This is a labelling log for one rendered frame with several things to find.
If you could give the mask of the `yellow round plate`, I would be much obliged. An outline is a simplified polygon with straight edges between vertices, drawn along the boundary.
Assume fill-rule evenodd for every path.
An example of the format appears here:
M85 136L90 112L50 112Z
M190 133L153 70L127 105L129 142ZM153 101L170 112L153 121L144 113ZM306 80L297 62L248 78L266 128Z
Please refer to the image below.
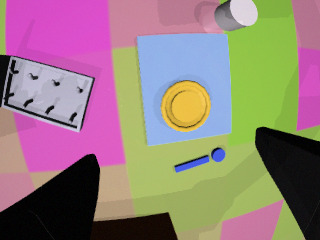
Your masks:
M193 80L176 81L161 97L164 123L176 131L192 131L207 121L211 100L203 85Z

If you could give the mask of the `grey cylinder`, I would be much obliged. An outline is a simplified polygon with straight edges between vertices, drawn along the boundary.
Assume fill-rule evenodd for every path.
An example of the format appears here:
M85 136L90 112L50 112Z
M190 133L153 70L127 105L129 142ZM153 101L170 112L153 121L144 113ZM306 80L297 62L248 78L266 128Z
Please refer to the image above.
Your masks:
M227 0L215 9L215 21L224 31L231 32L253 25L257 20L257 8L252 0Z

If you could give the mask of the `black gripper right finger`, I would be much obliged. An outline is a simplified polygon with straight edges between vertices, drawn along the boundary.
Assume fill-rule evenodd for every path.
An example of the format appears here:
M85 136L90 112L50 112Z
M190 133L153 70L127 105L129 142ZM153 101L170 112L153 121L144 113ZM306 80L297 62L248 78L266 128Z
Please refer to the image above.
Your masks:
M320 141L260 127L255 145L305 240L320 240Z

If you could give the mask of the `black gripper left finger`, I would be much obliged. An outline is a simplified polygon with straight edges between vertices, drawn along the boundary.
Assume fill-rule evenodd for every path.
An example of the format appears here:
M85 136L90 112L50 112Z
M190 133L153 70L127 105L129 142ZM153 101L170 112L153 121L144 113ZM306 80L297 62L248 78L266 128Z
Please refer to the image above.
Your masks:
M0 240L91 240L99 181L96 156L81 157L0 212Z

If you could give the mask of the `grey dish rack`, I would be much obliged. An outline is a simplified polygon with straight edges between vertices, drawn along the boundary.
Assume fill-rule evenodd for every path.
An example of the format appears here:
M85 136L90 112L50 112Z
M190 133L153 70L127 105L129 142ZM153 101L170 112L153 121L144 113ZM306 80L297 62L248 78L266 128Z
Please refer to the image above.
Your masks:
M95 77L0 55L0 108L79 132Z

